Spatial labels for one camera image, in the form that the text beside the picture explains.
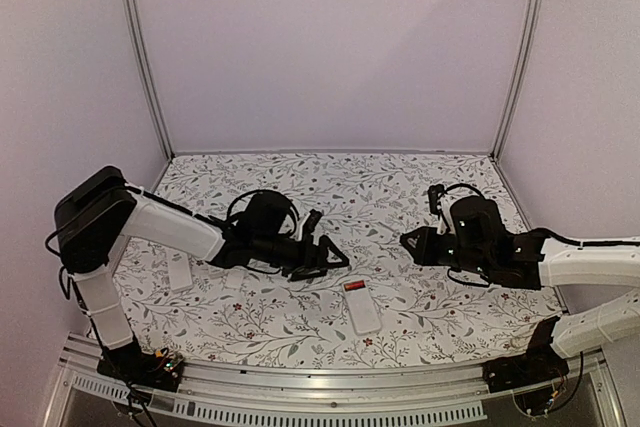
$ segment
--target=red label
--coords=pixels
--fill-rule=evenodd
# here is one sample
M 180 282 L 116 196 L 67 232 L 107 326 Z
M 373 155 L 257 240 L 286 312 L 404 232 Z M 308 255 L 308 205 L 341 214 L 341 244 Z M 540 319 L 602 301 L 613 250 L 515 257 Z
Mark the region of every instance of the red label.
M 349 282 L 348 284 L 344 284 L 344 291 L 349 292 L 350 290 L 358 290 L 364 289 L 364 280 L 356 280 L 355 282 Z

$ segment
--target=leaf pattern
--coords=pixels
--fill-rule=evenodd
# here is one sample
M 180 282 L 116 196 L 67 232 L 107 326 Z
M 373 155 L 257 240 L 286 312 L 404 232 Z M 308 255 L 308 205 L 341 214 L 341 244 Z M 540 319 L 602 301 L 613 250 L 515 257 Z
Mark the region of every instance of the leaf pattern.
M 190 359 L 384 368 L 522 351 L 535 324 L 560 312 L 552 290 L 463 287 L 447 279 L 445 268 L 414 265 L 399 244 L 400 234 L 436 222 L 427 188 L 455 182 L 476 185 L 498 202 L 509 229 L 523 229 L 483 156 L 181 156 L 158 188 L 162 197 L 224 217 L 238 195 L 276 189 L 302 215 L 312 208 L 324 212 L 316 236 L 330 235 L 351 267 L 298 283 L 246 271 L 240 288 L 231 289 L 225 271 L 190 259 L 194 286 L 175 294 L 169 289 L 165 249 L 133 239 L 116 272 L 116 286 L 143 347 L 169 346 Z M 360 279 L 367 282 L 383 325 L 364 338 L 354 333 L 341 293 L 344 282 Z

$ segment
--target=metal rail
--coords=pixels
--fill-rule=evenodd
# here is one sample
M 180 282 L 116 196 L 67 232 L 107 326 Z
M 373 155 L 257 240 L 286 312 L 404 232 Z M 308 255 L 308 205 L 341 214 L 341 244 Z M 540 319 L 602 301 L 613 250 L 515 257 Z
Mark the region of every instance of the metal rail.
M 500 177 L 500 181 L 502 182 L 502 185 L 504 186 L 505 190 L 509 194 L 509 197 L 511 198 L 511 201 L 513 202 L 513 205 L 515 206 L 516 210 L 518 211 L 518 214 L 520 215 L 520 218 L 522 219 L 522 223 L 524 224 L 524 226 L 525 226 L 525 228 L 527 230 L 531 230 L 532 229 L 531 221 L 529 220 L 529 217 L 527 216 L 524 208 L 522 207 L 521 202 L 518 200 L 518 196 L 516 195 L 515 190 L 511 186 L 511 183 L 509 182 L 509 179 L 507 178 L 507 176 L 505 175 L 504 171 L 502 170 L 502 167 L 500 167 L 500 163 L 497 162 L 492 157 L 489 157 L 489 160 L 491 161 L 491 165 L 493 165 L 493 168 L 495 169 L 496 173 L 498 174 L 498 177 Z M 562 293 L 562 289 L 560 287 L 558 287 L 558 286 L 554 286 L 554 287 L 552 287 L 552 289 L 556 294 L 556 298 L 558 299 L 558 303 L 560 304 L 560 309 L 562 310 L 562 313 L 563 314 L 568 314 L 569 313 L 569 308 L 567 307 L 567 301 L 564 298 L 564 295 Z
M 500 158 L 502 157 L 507 137 L 509 135 L 509 129 L 513 122 L 513 116 L 516 111 L 518 98 L 520 97 L 520 91 L 522 90 L 522 85 L 524 83 L 527 64 L 531 55 L 531 48 L 533 47 L 533 37 L 538 23 L 541 4 L 542 0 L 528 0 L 527 3 L 527 12 L 525 16 L 524 29 L 522 31 L 522 38 L 520 39 L 520 48 L 518 50 L 516 66 L 513 71 L 513 76 L 511 77 L 511 83 L 509 84 L 507 100 L 505 102 L 504 110 L 502 111 L 498 132 L 493 141 L 493 147 L 491 148 L 490 156 L 496 159 L 496 161 L 500 161 Z
M 138 4 L 136 0 L 122 0 L 122 2 L 124 4 L 124 13 L 127 18 L 133 52 L 136 57 L 138 73 L 140 74 L 140 81 L 142 82 L 147 106 L 149 107 L 149 113 L 151 114 L 151 121 L 153 122 L 153 127 L 156 132 L 156 136 L 158 137 L 162 153 L 167 160 L 171 160 L 174 157 L 174 150 L 171 145 L 171 139 L 169 138 L 169 131 L 167 129 L 164 114 L 160 108 L 160 101 L 158 100 L 158 92 L 156 91 L 156 87 L 153 82 L 153 75 L 151 74 L 151 65 L 147 56 L 147 48 L 142 36 Z
M 99 359 L 100 348 L 95 341 L 71 334 L 60 365 L 75 373 L 73 387 L 114 402 L 123 401 L 124 384 L 96 373 Z M 214 420 L 215 416 L 219 422 L 224 416 L 227 422 L 223 425 L 249 425 L 245 416 L 278 423 L 283 419 L 283 425 L 290 422 L 291 426 L 302 426 L 305 419 L 327 419 L 325 425 L 338 427 L 341 419 L 352 419 L 352 425 L 365 425 L 356 419 L 384 425 L 384 419 L 403 416 L 416 422 L 422 416 L 434 419 L 425 425 L 452 425 L 452 421 L 462 420 L 461 416 L 465 421 L 484 418 L 483 400 L 545 385 L 491 394 L 482 379 L 481 364 L 471 361 L 393 369 L 314 370 L 188 362 L 179 391 L 153 391 L 150 408 L 203 421 Z M 585 355 L 585 374 L 601 369 L 603 364 L 600 351 Z M 572 375 L 578 365 L 578 359 L 569 361 Z

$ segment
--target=small white box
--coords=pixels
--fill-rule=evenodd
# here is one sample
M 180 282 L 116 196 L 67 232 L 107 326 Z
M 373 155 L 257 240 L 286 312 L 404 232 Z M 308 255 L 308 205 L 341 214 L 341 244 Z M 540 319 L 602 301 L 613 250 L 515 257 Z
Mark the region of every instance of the small white box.
M 171 292 L 179 293 L 193 287 L 189 256 L 184 252 L 165 247 L 167 266 L 169 267 L 169 287 Z
M 382 329 L 380 316 L 364 280 L 342 284 L 342 291 L 356 334 L 370 334 Z

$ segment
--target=white cloth wall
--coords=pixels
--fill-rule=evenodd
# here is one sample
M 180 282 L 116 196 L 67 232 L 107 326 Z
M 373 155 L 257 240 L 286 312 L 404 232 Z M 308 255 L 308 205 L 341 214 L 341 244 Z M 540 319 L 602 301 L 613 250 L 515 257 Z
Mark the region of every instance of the white cloth wall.
M 502 160 L 534 225 L 575 237 L 640 234 L 639 25 L 640 0 L 543 0 Z M 581 310 L 611 290 L 564 292 Z M 640 418 L 639 345 L 605 348 L 629 425 Z
M 488 152 L 526 0 L 138 5 L 178 152 Z
M 0 425 L 38 425 L 69 330 L 85 326 L 43 240 L 105 164 L 150 185 L 163 158 L 121 0 L 0 0 Z

